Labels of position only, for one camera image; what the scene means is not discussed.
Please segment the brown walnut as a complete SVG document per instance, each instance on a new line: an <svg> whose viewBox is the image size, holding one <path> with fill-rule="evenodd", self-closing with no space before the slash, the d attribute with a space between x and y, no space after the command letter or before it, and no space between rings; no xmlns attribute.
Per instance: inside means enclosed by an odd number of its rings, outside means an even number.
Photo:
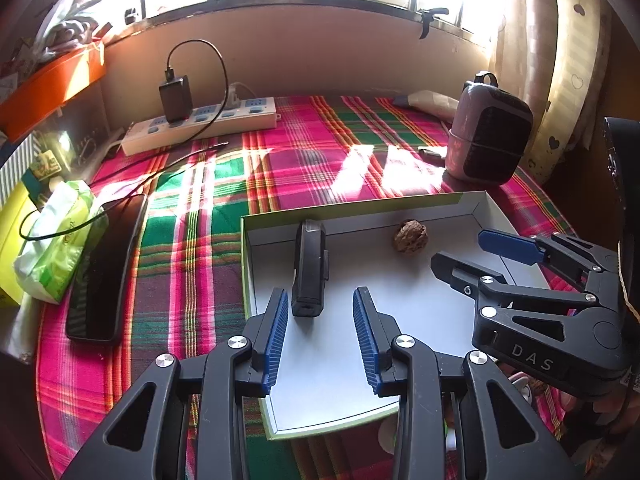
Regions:
<svg viewBox="0 0 640 480"><path fill-rule="evenodd" d="M393 237L393 248L404 255L422 252L428 243L428 229L418 220L410 219L401 223Z"/></svg>

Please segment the white shallow cardboard box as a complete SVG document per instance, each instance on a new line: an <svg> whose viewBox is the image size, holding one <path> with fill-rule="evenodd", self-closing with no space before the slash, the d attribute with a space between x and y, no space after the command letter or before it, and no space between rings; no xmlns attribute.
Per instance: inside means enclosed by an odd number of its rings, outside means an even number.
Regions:
<svg viewBox="0 0 640 480"><path fill-rule="evenodd" d="M485 192L416 195L253 214L241 221L245 313L265 311L274 288L292 292L296 232L320 221L329 249L324 306L316 318L290 316L276 384L260 400L270 440L326 434L372 422L397 410L379 398L364 372L352 317L352 295L369 289L378 312L433 350L465 356L472 349L474 302L435 278L436 252L501 273L515 285L545 288L541 270L489 252L481 230L513 233L514 226ZM428 229L422 252L404 255L393 237L406 220Z"/></svg>

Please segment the plaid tablecloth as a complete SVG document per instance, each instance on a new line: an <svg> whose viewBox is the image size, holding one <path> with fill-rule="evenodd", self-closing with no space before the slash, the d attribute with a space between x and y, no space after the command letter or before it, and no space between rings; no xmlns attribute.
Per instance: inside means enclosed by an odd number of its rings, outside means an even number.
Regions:
<svg viewBox="0 0 640 480"><path fill-rule="evenodd" d="M97 193L140 185L148 210L118 346L74 344L65 335L65 307L43 311L36 397L55 476L156 356L198 356L242 326L244 216L447 189L442 170L416 154L421 145L445 143L435 118L359 96L290 96L277 107L276 128L232 136L223 151L194 144L100 168Z"/></svg>

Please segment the small dark object on cloth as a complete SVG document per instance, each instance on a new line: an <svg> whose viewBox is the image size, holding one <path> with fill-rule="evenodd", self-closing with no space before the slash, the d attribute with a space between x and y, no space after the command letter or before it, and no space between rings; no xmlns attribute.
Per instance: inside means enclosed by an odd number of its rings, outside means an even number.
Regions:
<svg viewBox="0 0 640 480"><path fill-rule="evenodd" d="M418 148L418 153L420 155L420 159L427 164L435 167L446 166L447 151L440 146L438 148L436 148L436 146L420 146L420 148Z"/></svg>

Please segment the pink black portable heater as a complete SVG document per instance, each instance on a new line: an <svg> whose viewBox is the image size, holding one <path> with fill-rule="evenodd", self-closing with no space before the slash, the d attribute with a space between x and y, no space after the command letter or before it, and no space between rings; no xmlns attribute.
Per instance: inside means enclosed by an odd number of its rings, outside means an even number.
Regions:
<svg viewBox="0 0 640 480"><path fill-rule="evenodd" d="M534 115L528 104L481 70L463 87L448 133L445 168L466 182L502 185L524 155Z"/></svg>

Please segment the black rectangular device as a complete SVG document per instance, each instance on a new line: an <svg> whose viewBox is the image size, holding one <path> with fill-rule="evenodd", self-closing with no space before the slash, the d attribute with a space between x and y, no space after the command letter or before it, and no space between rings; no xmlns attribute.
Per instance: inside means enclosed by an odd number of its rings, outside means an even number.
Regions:
<svg viewBox="0 0 640 480"><path fill-rule="evenodd" d="M292 312L299 318L316 318L323 310L324 288L329 279L326 230L317 220L300 222L296 232Z"/></svg>

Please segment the beige pouch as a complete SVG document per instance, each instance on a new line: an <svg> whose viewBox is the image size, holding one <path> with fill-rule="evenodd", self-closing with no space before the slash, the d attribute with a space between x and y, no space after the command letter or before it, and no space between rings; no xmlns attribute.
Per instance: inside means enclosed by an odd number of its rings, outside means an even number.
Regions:
<svg viewBox="0 0 640 480"><path fill-rule="evenodd" d="M412 92L408 96L395 96L393 106L414 108L429 115L433 115L443 122L452 122L456 114L459 101L431 90Z"/></svg>

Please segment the heart pattern curtain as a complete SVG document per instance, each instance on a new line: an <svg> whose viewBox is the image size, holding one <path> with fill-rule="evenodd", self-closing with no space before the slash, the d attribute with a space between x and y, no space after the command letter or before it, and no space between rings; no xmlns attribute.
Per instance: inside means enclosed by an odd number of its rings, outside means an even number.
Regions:
<svg viewBox="0 0 640 480"><path fill-rule="evenodd" d="M506 0L490 69L534 115L520 166L539 184L573 148L590 148L608 67L605 0Z"/></svg>

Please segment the green white tissue pack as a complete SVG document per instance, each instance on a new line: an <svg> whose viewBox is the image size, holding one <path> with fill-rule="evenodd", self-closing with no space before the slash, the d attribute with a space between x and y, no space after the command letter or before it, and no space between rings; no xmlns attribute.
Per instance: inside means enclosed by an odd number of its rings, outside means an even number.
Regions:
<svg viewBox="0 0 640 480"><path fill-rule="evenodd" d="M17 284L27 295L59 304L84 250L91 223L103 208L83 180L58 184L36 213L13 263Z"/></svg>

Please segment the black window latch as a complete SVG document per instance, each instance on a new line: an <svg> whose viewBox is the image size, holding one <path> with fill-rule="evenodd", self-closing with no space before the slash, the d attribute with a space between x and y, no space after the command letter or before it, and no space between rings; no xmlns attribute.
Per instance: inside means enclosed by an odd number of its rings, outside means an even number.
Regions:
<svg viewBox="0 0 640 480"><path fill-rule="evenodd" d="M428 36L428 33L431 29L431 24L434 22L434 19L441 15L448 15L448 8L431 8L428 10L421 10L421 23L422 23L422 32L419 37L420 40L425 39Z"/></svg>

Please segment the white power strip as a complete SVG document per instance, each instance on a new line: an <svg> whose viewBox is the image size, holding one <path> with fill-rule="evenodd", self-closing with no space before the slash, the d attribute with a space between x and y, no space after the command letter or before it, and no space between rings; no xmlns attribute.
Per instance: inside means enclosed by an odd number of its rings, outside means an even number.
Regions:
<svg viewBox="0 0 640 480"><path fill-rule="evenodd" d="M164 116L133 124L120 141L127 156L179 144L188 139L272 129L277 125L276 102L273 98L243 100L232 110L220 105L201 106L178 122L168 122Z"/></svg>

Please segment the black charger adapter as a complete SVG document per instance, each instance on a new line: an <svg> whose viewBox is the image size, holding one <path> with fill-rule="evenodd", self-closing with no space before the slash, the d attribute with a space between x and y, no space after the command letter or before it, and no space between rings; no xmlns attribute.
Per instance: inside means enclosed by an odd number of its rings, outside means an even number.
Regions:
<svg viewBox="0 0 640 480"><path fill-rule="evenodd" d="M164 116L172 124L191 116L193 102L190 82L187 76L176 76L172 67L165 70L165 81L158 87Z"/></svg>

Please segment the orange box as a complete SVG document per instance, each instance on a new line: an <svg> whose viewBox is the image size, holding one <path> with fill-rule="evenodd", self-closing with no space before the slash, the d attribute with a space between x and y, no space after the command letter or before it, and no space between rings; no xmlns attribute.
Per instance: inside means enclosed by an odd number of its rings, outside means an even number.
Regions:
<svg viewBox="0 0 640 480"><path fill-rule="evenodd" d="M105 48L93 42L37 70L0 107L1 132L17 144L36 125L106 73Z"/></svg>

